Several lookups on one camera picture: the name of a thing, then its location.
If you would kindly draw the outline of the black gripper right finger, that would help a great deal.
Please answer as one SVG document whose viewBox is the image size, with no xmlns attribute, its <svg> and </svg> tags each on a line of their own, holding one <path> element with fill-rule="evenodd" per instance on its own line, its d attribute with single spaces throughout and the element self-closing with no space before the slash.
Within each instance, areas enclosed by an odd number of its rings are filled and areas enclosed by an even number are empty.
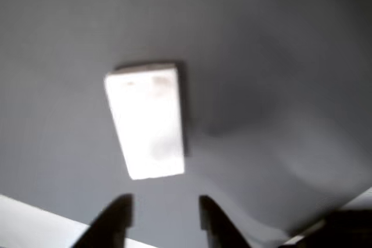
<svg viewBox="0 0 372 248">
<path fill-rule="evenodd" d="M 201 229 L 207 234 L 208 247 L 248 247 L 240 231 L 211 197 L 199 197 L 199 212 Z"/>
</svg>

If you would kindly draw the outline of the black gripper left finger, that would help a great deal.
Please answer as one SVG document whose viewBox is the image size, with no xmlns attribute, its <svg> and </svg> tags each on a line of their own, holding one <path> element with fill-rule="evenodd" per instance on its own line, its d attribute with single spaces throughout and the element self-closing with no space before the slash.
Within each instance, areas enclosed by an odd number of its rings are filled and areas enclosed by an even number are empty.
<svg viewBox="0 0 372 248">
<path fill-rule="evenodd" d="M 76 240 L 76 247 L 124 247 L 126 230 L 133 223 L 133 195 L 112 201 Z"/>
</svg>

